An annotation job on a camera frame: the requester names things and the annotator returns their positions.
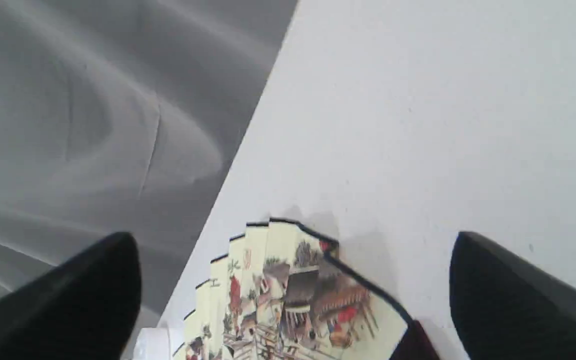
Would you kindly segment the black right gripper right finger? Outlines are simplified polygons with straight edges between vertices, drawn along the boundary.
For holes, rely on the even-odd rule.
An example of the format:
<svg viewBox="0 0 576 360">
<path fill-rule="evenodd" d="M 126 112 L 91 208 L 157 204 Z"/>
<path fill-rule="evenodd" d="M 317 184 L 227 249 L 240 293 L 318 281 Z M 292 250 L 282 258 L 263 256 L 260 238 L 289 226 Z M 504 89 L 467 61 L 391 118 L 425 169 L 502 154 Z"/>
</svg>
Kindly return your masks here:
<svg viewBox="0 0 576 360">
<path fill-rule="evenodd" d="M 477 232 L 455 240 L 449 305 L 471 360 L 576 360 L 576 288 Z"/>
</svg>

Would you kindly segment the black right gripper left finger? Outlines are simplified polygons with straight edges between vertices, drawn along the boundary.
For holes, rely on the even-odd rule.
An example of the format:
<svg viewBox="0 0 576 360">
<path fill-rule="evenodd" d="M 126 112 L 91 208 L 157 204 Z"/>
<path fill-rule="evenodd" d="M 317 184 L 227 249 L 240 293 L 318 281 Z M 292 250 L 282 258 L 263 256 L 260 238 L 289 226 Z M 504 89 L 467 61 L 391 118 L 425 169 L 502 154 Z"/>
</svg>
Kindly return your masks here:
<svg viewBox="0 0 576 360">
<path fill-rule="evenodd" d="M 119 360 L 141 302 L 137 241 L 107 235 L 0 298 L 0 360 Z"/>
</svg>

